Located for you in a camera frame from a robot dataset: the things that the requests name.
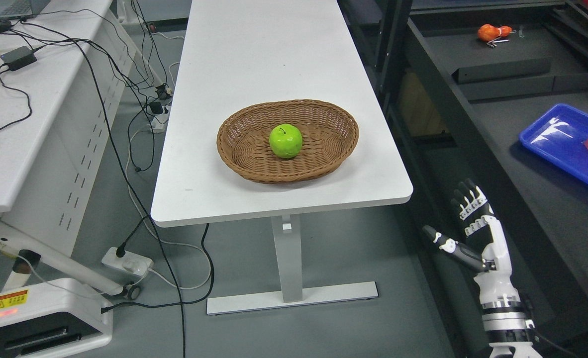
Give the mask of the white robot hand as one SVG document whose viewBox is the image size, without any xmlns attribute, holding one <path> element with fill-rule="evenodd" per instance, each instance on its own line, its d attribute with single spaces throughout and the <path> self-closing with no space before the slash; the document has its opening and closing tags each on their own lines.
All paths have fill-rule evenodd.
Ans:
<svg viewBox="0 0 588 358">
<path fill-rule="evenodd" d="M 460 243 L 431 226 L 423 226 L 423 232 L 439 250 L 464 267 L 473 272 L 482 272 L 474 278 L 479 286 L 480 304 L 521 302 L 519 292 L 510 281 L 512 265 L 503 227 L 495 217 L 488 198 L 471 179 L 459 182 L 453 194 L 451 205 L 462 222 L 465 236 L 470 236 L 481 228 L 490 229 L 492 243 L 485 246 L 482 256 L 465 243 Z"/>
</svg>

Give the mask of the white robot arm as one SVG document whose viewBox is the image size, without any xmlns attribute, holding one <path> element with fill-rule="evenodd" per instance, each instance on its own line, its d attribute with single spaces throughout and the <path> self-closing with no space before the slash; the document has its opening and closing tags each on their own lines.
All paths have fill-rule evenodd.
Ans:
<svg viewBox="0 0 588 358">
<path fill-rule="evenodd" d="M 528 317 L 511 283 L 512 265 L 503 226 L 488 198 L 470 179 L 461 181 L 451 201 L 465 238 L 458 240 L 424 226 L 423 232 L 442 252 L 475 273 L 483 327 L 492 358 L 537 358 Z"/>
</svg>

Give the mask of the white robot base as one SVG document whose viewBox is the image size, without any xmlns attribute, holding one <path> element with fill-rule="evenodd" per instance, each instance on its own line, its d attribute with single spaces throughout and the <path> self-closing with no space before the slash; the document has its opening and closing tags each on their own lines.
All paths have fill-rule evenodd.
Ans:
<svg viewBox="0 0 588 358">
<path fill-rule="evenodd" d="M 0 293 L 0 358 L 63 358 L 109 344 L 109 301 L 72 278 Z"/>
</svg>

